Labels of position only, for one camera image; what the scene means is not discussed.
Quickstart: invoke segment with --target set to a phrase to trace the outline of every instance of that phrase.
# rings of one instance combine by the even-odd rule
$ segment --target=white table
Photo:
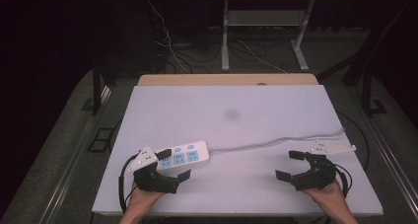
[[[224,25],[222,38],[222,70],[230,71],[228,51],[228,26],[297,26],[299,33],[291,40],[291,46],[302,71],[309,71],[301,50],[302,39],[308,27],[314,0],[309,0],[301,10],[230,10],[228,0],[224,1]]]
[[[158,150],[205,140],[212,148],[235,147],[339,128],[341,123],[320,85],[135,87],[93,211],[121,214],[117,178],[125,161],[146,144]],[[334,137],[333,142],[350,145],[345,134]],[[289,159],[288,151],[309,151],[313,146],[314,141],[286,141],[265,148],[214,153],[208,163],[192,169],[190,179],[180,184],[177,194],[163,196],[150,215],[320,215],[322,211],[310,197],[275,178],[275,170],[305,172],[308,162]],[[350,152],[328,159],[353,177],[347,197],[353,213],[383,214],[356,155]],[[125,175],[125,194],[132,180],[131,175]]]

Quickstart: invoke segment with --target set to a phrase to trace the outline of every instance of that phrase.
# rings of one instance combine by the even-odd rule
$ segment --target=white plastic object
[[[331,155],[336,153],[354,152],[356,149],[355,145],[347,146],[331,143],[329,141],[317,141],[315,147],[311,149],[311,153],[317,155]]]
[[[138,156],[136,156],[136,158],[126,169],[126,172],[133,173],[155,162],[158,162],[158,158],[154,151],[147,145],[144,149],[141,150],[141,152],[138,153]]]
[[[172,149],[172,155],[159,161],[157,171],[188,169],[209,159],[205,141],[187,143],[170,149]]]

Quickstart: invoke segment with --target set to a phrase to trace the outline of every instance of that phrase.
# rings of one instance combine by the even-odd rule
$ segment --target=floor
[[[196,48],[192,43],[182,42],[180,37],[174,38],[177,59],[169,56],[168,64],[160,73],[224,73],[220,64],[219,29],[211,29],[211,33],[211,43],[207,48]],[[282,28],[232,30],[229,73],[281,73],[282,70],[301,73],[289,44],[296,34],[295,29]],[[302,51],[310,67],[309,72],[318,74],[349,57],[361,47],[367,35],[365,30],[308,31]],[[413,169],[418,165],[414,159],[418,150],[417,128],[378,80],[373,83],[373,99],[380,100],[387,113],[367,117],[359,106],[361,85],[345,87],[341,82],[344,73],[345,70],[340,70],[320,83],[325,86],[338,111],[351,143],[357,145],[356,154],[360,162],[369,163],[366,174],[384,212],[382,216],[359,217],[359,221],[372,224],[417,223],[416,210],[412,211],[405,192],[409,187],[414,190],[418,186]],[[120,78],[115,87],[104,87],[103,106],[97,115],[92,115],[86,107],[93,95],[92,72],[80,81],[1,223],[117,223],[119,216],[108,217],[91,212],[109,151],[93,153],[88,151],[88,147],[100,128],[108,128],[101,136],[109,137],[110,146],[114,142],[118,123],[123,118],[136,82],[135,78]],[[400,170],[383,158],[387,150],[382,149],[382,144],[394,155]],[[101,146],[105,144],[95,144],[95,147]],[[399,181],[395,175],[398,171],[405,174],[410,186]],[[315,219],[150,218],[146,222],[305,224],[313,223]]]

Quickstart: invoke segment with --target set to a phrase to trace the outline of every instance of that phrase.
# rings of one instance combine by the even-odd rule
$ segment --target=human hand
[[[163,196],[163,192],[149,192],[132,185],[132,191],[125,213],[119,224],[139,224],[142,218],[150,211],[156,201]]]
[[[302,192],[312,197],[322,211],[337,224],[358,223],[347,205],[337,180],[323,189],[309,188]]]

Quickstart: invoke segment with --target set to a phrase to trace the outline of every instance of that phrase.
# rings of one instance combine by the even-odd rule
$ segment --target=dark background
[[[408,2],[316,0],[310,27],[381,30]],[[413,61],[418,52],[418,1],[412,2],[384,38],[370,67],[418,124],[418,65]],[[222,3],[162,0],[160,8],[174,34],[205,47],[207,27],[222,23]],[[249,0],[237,0],[235,5],[260,7]],[[273,8],[277,2],[262,5]],[[160,70],[164,58],[157,55],[154,44],[161,27],[157,22],[145,0],[0,0],[0,217],[73,89],[94,62],[110,85],[120,77]]]

